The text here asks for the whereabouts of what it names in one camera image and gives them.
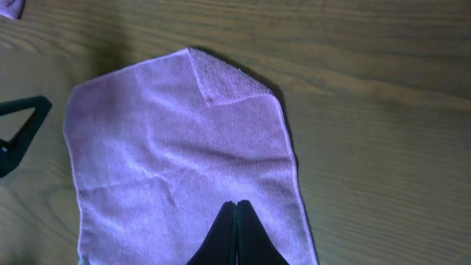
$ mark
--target wooden surface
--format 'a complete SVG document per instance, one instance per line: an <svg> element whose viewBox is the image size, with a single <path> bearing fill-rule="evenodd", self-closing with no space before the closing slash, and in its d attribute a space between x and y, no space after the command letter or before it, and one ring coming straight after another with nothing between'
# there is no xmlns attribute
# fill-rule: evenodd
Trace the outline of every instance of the wooden surface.
<svg viewBox="0 0 471 265"><path fill-rule="evenodd" d="M186 46L283 92L321 265L471 264L468 0L27 0L0 18L0 101L54 107L0 180L0 264L77 262L72 87Z"/></svg>

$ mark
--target purple microfiber cloth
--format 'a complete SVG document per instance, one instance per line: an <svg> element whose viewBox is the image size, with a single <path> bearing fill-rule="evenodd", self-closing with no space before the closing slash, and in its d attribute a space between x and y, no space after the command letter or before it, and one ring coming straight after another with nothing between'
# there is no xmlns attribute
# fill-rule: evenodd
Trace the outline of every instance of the purple microfiber cloth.
<svg viewBox="0 0 471 265"><path fill-rule="evenodd" d="M0 0L0 15L19 19L23 11L24 0Z"/></svg>
<svg viewBox="0 0 471 265"><path fill-rule="evenodd" d="M83 264L185 264L224 202L248 199L290 264L316 264L280 103L183 49L78 85L64 135Z"/></svg>

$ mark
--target black triangle frame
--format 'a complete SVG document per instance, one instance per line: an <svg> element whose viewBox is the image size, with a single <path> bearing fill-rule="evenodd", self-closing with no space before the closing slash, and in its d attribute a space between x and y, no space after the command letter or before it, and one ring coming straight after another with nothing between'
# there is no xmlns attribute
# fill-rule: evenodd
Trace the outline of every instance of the black triangle frame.
<svg viewBox="0 0 471 265"><path fill-rule="evenodd" d="M0 103L0 116L20 110L35 109L10 141L0 139L0 178L18 167L51 107L52 103L44 96Z"/></svg>

